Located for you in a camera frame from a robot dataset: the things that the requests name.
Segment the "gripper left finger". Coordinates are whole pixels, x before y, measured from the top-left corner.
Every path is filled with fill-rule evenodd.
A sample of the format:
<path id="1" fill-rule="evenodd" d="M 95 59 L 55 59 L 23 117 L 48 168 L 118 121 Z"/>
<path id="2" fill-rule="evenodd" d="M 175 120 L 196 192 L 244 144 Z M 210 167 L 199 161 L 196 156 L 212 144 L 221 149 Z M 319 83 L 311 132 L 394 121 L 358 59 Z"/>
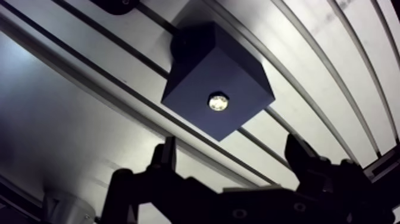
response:
<path id="1" fill-rule="evenodd" d="M 142 173 L 122 168 L 113 172 L 100 223 L 138 223 L 139 206 L 151 203 L 171 223 L 217 223 L 217 193 L 195 178 L 176 171 L 176 138 L 155 147 Z"/>

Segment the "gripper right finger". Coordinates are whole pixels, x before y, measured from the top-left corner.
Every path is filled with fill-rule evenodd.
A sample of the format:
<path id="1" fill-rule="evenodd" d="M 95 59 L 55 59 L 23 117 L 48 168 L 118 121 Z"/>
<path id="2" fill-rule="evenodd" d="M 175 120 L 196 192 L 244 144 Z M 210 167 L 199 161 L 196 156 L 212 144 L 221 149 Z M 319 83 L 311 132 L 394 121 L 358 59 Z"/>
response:
<path id="1" fill-rule="evenodd" d="M 288 134 L 285 158 L 299 180 L 296 191 L 316 200 L 338 223 L 394 223 L 395 215 L 362 167 L 345 158 L 333 164 L 305 140 Z"/>

